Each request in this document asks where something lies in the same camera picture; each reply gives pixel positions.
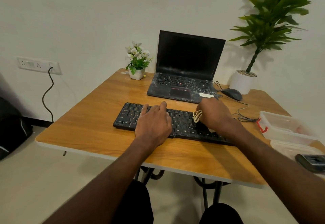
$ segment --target person's left hand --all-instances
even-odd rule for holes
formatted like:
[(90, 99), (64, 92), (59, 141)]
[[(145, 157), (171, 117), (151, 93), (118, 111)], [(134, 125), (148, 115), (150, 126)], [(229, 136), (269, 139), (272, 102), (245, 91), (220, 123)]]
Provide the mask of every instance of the person's left hand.
[(148, 104), (143, 105), (136, 125), (136, 138), (139, 138), (152, 149), (164, 143), (172, 132), (172, 119), (166, 112), (167, 103), (153, 106), (148, 113)]

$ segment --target plant stem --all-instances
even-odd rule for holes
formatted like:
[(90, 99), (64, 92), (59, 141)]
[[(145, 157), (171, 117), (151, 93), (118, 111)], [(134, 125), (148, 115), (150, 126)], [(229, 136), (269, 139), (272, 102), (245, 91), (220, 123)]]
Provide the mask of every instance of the plant stem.
[(252, 68), (252, 66), (253, 66), (254, 63), (255, 63), (255, 59), (256, 59), (257, 55), (258, 55), (262, 50), (263, 50), (263, 49), (261, 49), (261, 48), (259, 48), (259, 47), (256, 49), (255, 54), (253, 55), (253, 58), (252, 58), (251, 62), (249, 63), (249, 65), (248, 65), (248, 67), (247, 67), (247, 69), (246, 69), (246, 72), (247, 72), (247, 73), (250, 73), (251, 68)]

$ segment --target black mouse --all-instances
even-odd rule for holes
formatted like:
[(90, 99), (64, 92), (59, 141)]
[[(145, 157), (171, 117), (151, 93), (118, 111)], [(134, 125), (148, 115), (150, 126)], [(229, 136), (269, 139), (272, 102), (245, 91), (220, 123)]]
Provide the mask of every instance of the black mouse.
[(223, 94), (225, 94), (226, 96), (232, 98), (232, 99), (235, 99), (237, 101), (241, 101), (243, 99), (241, 93), (235, 89), (223, 89), (221, 91)]

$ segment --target green plant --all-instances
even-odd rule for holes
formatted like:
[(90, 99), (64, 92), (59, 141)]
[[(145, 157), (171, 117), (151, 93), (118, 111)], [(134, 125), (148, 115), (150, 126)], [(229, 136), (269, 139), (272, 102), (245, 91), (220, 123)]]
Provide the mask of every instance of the green plant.
[(136, 73), (136, 70), (141, 70), (148, 67), (149, 62), (152, 61), (150, 52), (148, 50), (143, 50), (140, 43), (132, 41), (133, 46), (126, 47), (127, 56), (130, 58), (130, 63), (126, 66), (126, 69), (131, 70), (132, 74)]
[(291, 40), (300, 40), (297, 38), (288, 37), (293, 33), (294, 29), (301, 30), (296, 27), (299, 25), (290, 14), (306, 15), (309, 11), (303, 6), (311, 3), (310, 0), (249, 0), (255, 8), (258, 9), (258, 14), (250, 14), (249, 16), (239, 17), (247, 22), (248, 26), (234, 26), (236, 29), (245, 33), (245, 36), (240, 36), (229, 41), (237, 41), (246, 39), (246, 42), (241, 46), (255, 44), (257, 49), (248, 65), (246, 72), (249, 73), (255, 62), (257, 55), (264, 49), (282, 50), (279, 45), (291, 42)]

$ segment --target wall switch panel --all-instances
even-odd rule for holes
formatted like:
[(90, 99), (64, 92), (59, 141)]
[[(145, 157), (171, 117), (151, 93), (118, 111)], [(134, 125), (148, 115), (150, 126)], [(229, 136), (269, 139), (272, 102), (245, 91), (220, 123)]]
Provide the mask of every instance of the wall switch panel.
[(51, 74), (62, 75), (60, 66), (58, 62), (47, 61), (47, 60), (34, 60), (29, 58), (18, 57), (18, 67), (25, 70), (37, 71), (37, 72), (48, 72), (50, 70)]

